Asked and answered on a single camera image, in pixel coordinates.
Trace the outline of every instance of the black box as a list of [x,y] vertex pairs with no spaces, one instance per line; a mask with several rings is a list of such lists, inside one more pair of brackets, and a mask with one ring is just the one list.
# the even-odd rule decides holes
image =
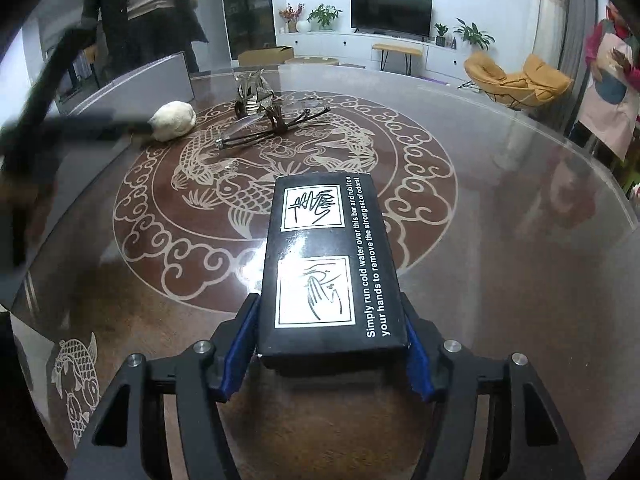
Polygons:
[[258,330],[265,365],[322,367],[345,362],[345,354],[376,361],[406,346],[398,277],[371,176],[276,179]]

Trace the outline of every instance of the person's hand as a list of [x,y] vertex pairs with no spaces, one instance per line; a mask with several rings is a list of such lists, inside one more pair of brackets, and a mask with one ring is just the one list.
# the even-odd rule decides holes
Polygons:
[[596,63],[595,60],[591,61],[591,64],[589,65],[589,68],[591,69],[591,75],[593,76],[593,78],[598,83],[602,83],[602,72],[600,72],[598,64]]
[[631,70],[631,63],[619,50],[614,48],[611,51],[611,57],[613,58],[613,61],[615,61],[618,66],[625,72],[625,74]]
[[89,64],[93,64],[95,62],[95,58],[98,56],[98,46],[94,43],[91,46],[88,46],[84,50],[84,56]]

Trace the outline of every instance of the potted plant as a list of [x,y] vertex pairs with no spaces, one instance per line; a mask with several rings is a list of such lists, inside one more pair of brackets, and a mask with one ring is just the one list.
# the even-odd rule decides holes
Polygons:
[[332,5],[326,6],[325,4],[320,4],[316,9],[311,11],[308,20],[316,20],[320,25],[320,30],[332,30],[331,22],[335,20],[341,12],[341,9],[336,9]]
[[489,50],[489,44],[495,43],[495,38],[493,36],[489,36],[486,33],[486,30],[478,30],[475,23],[472,23],[471,27],[469,27],[460,18],[456,19],[462,24],[462,26],[458,26],[454,32],[456,34],[460,34],[462,36],[462,41],[467,41],[472,48],[479,46],[482,50]]
[[305,8],[305,4],[298,4],[298,8],[296,10],[291,7],[291,4],[287,4],[287,8],[280,10],[278,14],[287,22],[287,28],[289,32],[296,31],[296,22],[298,21],[300,14],[302,14],[302,9]]
[[443,25],[441,23],[436,23],[436,30],[438,31],[438,35],[436,36],[436,45],[437,46],[444,46],[445,45],[444,35],[449,30],[449,27],[447,27],[447,25]]

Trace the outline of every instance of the black pants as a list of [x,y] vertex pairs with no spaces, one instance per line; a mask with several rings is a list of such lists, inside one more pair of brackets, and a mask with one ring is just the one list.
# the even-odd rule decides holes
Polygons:
[[[581,148],[584,148],[592,135],[593,134],[591,133],[591,131],[584,124],[578,122],[575,123],[574,129],[571,130],[568,139],[572,143],[577,144]],[[593,157],[596,158],[596,160],[599,160],[603,166],[606,166],[609,169],[611,169],[613,162],[616,160],[616,154],[613,153],[609,149],[609,147],[602,142],[598,144]]]
[[177,52],[184,52],[190,73],[200,71],[175,7],[152,10],[129,20],[127,57],[130,70]]

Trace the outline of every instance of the black tv screen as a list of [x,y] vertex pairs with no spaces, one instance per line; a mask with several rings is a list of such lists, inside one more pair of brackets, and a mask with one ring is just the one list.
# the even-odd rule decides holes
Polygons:
[[428,36],[431,0],[351,0],[351,27]]

